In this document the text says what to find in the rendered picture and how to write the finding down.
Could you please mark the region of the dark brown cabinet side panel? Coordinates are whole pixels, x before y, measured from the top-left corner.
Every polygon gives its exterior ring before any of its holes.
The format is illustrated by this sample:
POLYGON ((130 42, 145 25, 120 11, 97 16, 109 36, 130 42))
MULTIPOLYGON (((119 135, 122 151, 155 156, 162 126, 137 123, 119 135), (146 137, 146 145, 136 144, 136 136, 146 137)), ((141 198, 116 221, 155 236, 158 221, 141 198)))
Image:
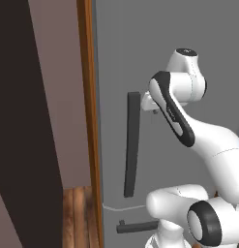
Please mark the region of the dark brown cabinet side panel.
POLYGON ((22 248, 62 248, 63 187, 28 0, 0 0, 0 195, 22 248))

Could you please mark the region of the grey fridge door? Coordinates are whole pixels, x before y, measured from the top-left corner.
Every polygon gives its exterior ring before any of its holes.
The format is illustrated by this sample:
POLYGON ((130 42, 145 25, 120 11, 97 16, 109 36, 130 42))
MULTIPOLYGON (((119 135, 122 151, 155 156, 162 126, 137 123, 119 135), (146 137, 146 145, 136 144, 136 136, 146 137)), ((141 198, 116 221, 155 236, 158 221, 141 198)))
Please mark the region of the grey fridge door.
POLYGON ((140 114, 134 196, 124 196, 127 96, 144 93, 178 47, 198 54, 208 86, 185 107, 202 122, 239 133, 239 0, 95 0, 104 204, 128 208, 156 189, 188 183, 216 192, 203 161, 161 113, 140 114))

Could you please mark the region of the grey fridge bottom drawer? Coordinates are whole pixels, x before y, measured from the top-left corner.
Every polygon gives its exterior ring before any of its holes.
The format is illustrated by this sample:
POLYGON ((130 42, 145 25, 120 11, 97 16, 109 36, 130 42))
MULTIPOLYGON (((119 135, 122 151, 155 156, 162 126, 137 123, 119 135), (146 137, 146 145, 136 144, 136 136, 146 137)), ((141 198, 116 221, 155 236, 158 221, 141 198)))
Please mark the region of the grey fridge bottom drawer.
POLYGON ((126 224, 158 221, 152 218, 144 205, 126 208, 103 206, 104 248, 144 248, 156 230, 147 232, 118 233, 120 220, 126 224))

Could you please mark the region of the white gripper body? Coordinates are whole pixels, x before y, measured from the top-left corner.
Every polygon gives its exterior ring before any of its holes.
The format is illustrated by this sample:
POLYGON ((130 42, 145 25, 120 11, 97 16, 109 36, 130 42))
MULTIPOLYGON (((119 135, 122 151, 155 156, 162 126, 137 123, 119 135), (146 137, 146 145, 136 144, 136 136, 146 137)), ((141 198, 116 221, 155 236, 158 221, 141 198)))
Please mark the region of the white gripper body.
POLYGON ((149 91, 144 93, 141 100, 141 107, 145 111, 157 111, 159 109, 158 105, 153 101, 149 91))

